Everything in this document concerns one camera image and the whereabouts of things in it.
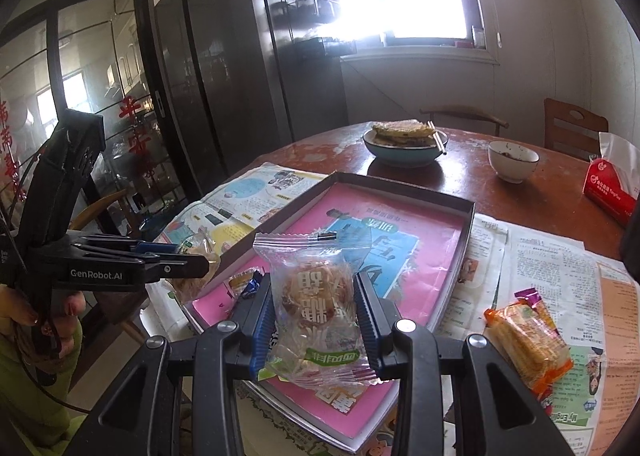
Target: table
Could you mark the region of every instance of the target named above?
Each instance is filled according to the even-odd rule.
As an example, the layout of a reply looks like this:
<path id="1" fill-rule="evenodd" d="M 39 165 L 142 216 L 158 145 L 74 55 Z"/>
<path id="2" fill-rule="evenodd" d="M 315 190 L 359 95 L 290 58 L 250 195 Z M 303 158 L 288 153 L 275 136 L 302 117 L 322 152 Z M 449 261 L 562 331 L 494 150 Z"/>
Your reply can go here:
<path id="1" fill-rule="evenodd" d="M 411 183 L 476 202 L 476 211 L 498 220 L 567 236 L 587 250 L 620 259 L 622 227 L 582 194 L 588 163 L 543 147 L 522 144 L 540 155 L 538 169 L 520 185 L 507 183 L 489 165 L 488 145 L 495 137 L 445 129 L 447 155 L 430 166 L 402 169 L 375 159 L 362 141 L 371 123 L 334 129 L 258 157 L 264 162 L 330 174 L 352 172 Z"/>

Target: green sleeve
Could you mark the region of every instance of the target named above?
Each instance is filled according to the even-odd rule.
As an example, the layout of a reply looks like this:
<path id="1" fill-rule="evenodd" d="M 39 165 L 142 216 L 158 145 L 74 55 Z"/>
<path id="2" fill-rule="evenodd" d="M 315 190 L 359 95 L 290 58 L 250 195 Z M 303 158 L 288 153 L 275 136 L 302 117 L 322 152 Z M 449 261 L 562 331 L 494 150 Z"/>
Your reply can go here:
<path id="1" fill-rule="evenodd" d="M 56 383 L 47 388 L 60 400 L 66 400 L 81 344 L 82 328 L 78 325 L 74 333 L 74 350 L 66 357 Z M 84 420 L 84 417 L 78 417 L 71 421 L 64 407 L 36 388 L 24 373 L 13 344 L 2 336 L 0 404 L 27 447 L 37 456 L 60 456 Z"/>

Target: white bowl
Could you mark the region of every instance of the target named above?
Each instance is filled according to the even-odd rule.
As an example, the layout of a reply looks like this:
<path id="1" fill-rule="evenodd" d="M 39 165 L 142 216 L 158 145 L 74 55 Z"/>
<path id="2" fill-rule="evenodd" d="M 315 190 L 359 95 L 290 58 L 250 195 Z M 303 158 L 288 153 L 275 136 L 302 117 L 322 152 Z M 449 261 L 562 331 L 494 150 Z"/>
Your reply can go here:
<path id="1" fill-rule="evenodd" d="M 536 170 L 539 161 L 539 155 L 527 147 L 501 140 L 489 144 L 491 167 L 509 183 L 522 183 Z"/>

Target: stack of pancakes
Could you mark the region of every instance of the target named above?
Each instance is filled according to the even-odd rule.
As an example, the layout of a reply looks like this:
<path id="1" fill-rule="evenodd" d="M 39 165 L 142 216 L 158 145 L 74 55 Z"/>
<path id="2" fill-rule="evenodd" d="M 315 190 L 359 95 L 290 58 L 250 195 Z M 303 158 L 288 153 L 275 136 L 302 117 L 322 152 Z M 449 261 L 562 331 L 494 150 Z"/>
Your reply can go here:
<path id="1" fill-rule="evenodd" d="M 382 146 L 429 147 L 435 146 L 435 129 L 418 120 L 376 122 L 373 124 L 376 142 Z"/>

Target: hand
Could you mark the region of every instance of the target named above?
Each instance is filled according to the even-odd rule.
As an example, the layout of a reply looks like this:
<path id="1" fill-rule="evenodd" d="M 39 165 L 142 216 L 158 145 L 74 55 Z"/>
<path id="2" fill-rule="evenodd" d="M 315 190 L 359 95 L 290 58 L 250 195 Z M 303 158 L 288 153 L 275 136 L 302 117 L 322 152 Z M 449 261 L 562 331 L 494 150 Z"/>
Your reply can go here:
<path id="1" fill-rule="evenodd" d="M 78 327 L 78 315 L 84 311 L 85 307 L 86 302 L 82 292 L 71 293 L 64 301 L 65 315 L 53 318 L 53 324 L 62 342 L 61 359 L 74 349 L 73 334 Z M 35 326 L 37 320 L 38 314 L 20 292 L 0 285 L 0 332 L 3 335 L 13 337 L 12 321 L 23 326 Z M 45 335 L 53 335 L 48 323 L 43 324 L 41 328 Z"/>

